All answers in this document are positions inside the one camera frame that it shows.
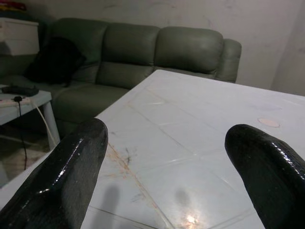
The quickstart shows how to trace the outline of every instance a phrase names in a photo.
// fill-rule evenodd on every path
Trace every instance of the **sofa cushion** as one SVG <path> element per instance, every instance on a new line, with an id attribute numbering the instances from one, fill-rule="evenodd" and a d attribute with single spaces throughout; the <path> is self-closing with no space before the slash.
<path id="1" fill-rule="evenodd" d="M 139 65 L 153 65 L 159 28 L 114 23 L 104 38 L 102 60 Z"/>
<path id="2" fill-rule="evenodd" d="M 97 83 L 132 89 L 153 72 L 152 66 L 102 62 Z"/>
<path id="3" fill-rule="evenodd" d="M 36 86 L 39 90 L 51 92 L 53 102 L 57 98 L 57 96 L 64 91 L 88 85 L 88 83 L 83 83 L 76 80 L 72 80 L 69 87 L 64 87 L 64 83 L 52 85 L 47 83 L 35 83 L 28 80 L 22 75 L 8 75 L 0 78 L 0 84 L 10 85 L 11 83 L 22 87 Z"/>
<path id="4" fill-rule="evenodd" d="M 81 123 L 105 110 L 128 90 L 90 84 L 61 93 L 53 106 L 56 119 Z"/>
<path id="5" fill-rule="evenodd" d="M 184 27 L 161 29 L 155 65 L 191 72 L 212 73 L 223 50 L 223 36 L 213 30 Z"/>

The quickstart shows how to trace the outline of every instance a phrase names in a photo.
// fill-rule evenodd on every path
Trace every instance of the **white tiled tabletop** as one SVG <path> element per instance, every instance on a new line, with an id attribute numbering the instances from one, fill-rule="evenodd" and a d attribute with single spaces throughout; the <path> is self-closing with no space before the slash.
<path id="1" fill-rule="evenodd" d="M 83 229 L 263 229 L 225 152 L 226 132 L 249 124 L 305 158 L 297 95 L 158 70 L 97 118 L 109 145 Z M 2 189 L 0 207 L 31 169 Z"/>

